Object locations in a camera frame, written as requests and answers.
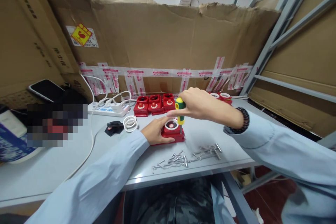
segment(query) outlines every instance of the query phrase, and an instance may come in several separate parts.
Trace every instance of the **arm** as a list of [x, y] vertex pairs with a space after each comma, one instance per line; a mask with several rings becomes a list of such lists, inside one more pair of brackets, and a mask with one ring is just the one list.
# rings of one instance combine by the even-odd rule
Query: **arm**
[[154, 119], [141, 132], [133, 131], [98, 161], [62, 183], [26, 223], [91, 224], [123, 188], [138, 158], [150, 144], [168, 143], [161, 136], [169, 118]]
[[[190, 88], [180, 96], [187, 107], [170, 111], [169, 116], [207, 119], [234, 129], [244, 125], [239, 110], [204, 90]], [[298, 191], [284, 207], [283, 222], [317, 223], [321, 219], [325, 223], [335, 222], [336, 153], [251, 112], [249, 116], [247, 130], [230, 135], [255, 161], [292, 178], [298, 185]]]
[[336, 153], [300, 134], [248, 112], [250, 125], [230, 134], [255, 161], [288, 178], [298, 190], [282, 211], [284, 223], [335, 223]]

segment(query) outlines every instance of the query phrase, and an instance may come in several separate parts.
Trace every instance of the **hand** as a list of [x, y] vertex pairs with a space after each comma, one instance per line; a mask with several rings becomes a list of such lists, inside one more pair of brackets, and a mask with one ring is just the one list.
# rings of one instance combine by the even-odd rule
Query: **hand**
[[186, 108], [171, 110], [168, 117], [189, 116], [196, 119], [205, 119], [240, 129], [244, 125], [243, 114], [229, 104], [217, 100], [204, 90], [189, 88], [180, 93], [179, 97], [185, 102]]
[[168, 144], [174, 142], [174, 138], [164, 138], [161, 135], [161, 129], [166, 124], [166, 122], [171, 119], [170, 117], [161, 117], [159, 119], [154, 119], [145, 128], [141, 130], [141, 133], [145, 136], [150, 145], [154, 144]]

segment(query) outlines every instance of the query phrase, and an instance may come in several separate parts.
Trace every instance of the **blue label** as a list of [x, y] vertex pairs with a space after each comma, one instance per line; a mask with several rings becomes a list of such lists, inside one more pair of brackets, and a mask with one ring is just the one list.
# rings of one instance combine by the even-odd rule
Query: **blue label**
[[17, 138], [0, 124], [0, 160], [13, 162], [32, 153], [36, 148], [27, 147], [27, 134]]

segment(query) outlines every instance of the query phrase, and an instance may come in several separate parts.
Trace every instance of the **white socket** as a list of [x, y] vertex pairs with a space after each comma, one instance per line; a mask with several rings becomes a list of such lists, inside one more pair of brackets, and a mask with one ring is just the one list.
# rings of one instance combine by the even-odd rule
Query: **white socket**
[[219, 98], [219, 94], [211, 93], [210, 95], [213, 96], [213, 97], [215, 97], [215, 98]]
[[[170, 121], [175, 122], [175, 123], [176, 123], [176, 127], [174, 127], [174, 128], [168, 128], [168, 127], [167, 127], [167, 124], [168, 124]], [[176, 130], [176, 129], [179, 127], [179, 124], [177, 123], [177, 120], [176, 120], [176, 119], [170, 119], [168, 122], [166, 122], [166, 124], [164, 125], [164, 127], [165, 127], [167, 130]]]
[[230, 95], [227, 93], [221, 93], [220, 95], [224, 98], [230, 98]]

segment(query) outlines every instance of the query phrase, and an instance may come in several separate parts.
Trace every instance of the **shirt sleeve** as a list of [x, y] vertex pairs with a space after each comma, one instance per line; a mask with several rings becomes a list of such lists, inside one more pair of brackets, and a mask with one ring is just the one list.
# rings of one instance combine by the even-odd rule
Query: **shirt sleeve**
[[250, 124], [231, 134], [256, 162], [293, 179], [298, 189], [282, 212], [283, 223], [335, 223], [336, 152], [248, 111]]
[[133, 131], [98, 161], [56, 188], [26, 223], [93, 223], [123, 188], [148, 147], [144, 135]]

